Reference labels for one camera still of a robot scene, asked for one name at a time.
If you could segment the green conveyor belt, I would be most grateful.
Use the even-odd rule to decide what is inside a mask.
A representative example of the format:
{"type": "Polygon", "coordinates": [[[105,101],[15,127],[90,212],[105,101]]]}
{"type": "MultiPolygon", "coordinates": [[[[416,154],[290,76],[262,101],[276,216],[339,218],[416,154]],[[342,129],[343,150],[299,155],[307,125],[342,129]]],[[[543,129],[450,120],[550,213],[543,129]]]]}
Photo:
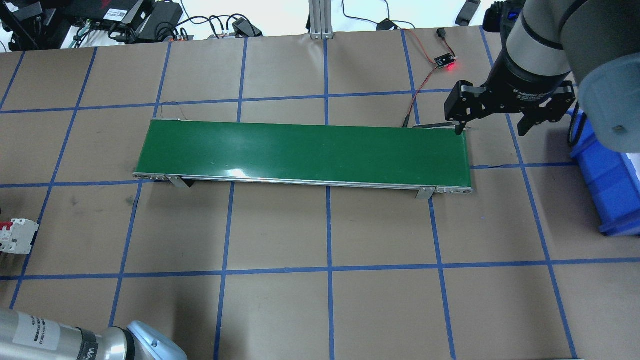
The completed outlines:
{"type": "Polygon", "coordinates": [[[154,118],[135,178],[473,193],[466,137],[454,129],[154,118]]]}

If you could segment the sensor module with red LED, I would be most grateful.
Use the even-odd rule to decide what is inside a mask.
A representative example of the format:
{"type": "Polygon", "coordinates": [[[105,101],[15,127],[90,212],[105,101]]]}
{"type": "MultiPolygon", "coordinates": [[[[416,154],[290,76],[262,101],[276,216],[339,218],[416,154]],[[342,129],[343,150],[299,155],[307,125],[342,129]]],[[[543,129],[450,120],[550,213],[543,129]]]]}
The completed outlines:
{"type": "Polygon", "coordinates": [[[457,63],[457,58],[451,53],[446,53],[434,59],[434,63],[438,69],[452,71],[457,63]]]}

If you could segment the blue plastic bin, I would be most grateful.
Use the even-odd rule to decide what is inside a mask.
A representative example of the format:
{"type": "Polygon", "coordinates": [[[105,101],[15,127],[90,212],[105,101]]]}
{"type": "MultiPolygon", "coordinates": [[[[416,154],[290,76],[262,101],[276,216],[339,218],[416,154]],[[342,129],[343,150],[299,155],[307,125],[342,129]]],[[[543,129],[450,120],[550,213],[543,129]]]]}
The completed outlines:
{"type": "Polygon", "coordinates": [[[599,232],[610,237],[638,236],[638,167],[627,153],[614,152],[603,146],[582,112],[578,113],[576,122],[582,132],[570,156],[577,162],[598,212],[599,232]]]}

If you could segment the white red circuit breaker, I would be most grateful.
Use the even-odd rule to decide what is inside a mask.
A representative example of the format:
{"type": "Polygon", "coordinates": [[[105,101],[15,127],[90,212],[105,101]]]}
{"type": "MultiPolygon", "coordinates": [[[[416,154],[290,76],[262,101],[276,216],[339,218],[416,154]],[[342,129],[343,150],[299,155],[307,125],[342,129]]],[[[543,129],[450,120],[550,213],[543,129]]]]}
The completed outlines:
{"type": "Polygon", "coordinates": [[[0,223],[0,251],[12,255],[29,255],[40,225],[30,219],[12,218],[0,223]]]}

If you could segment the aluminium frame post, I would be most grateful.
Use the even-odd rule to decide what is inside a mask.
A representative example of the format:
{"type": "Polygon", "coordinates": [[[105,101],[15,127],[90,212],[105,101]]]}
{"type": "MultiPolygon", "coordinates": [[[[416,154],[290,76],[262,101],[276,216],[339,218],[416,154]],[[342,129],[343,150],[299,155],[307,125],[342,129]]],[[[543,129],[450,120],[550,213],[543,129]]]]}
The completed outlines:
{"type": "Polygon", "coordinates": [[[332,1],[309,0],[308,33],[313,40],[334,38],[332,24],[332,1]]]}

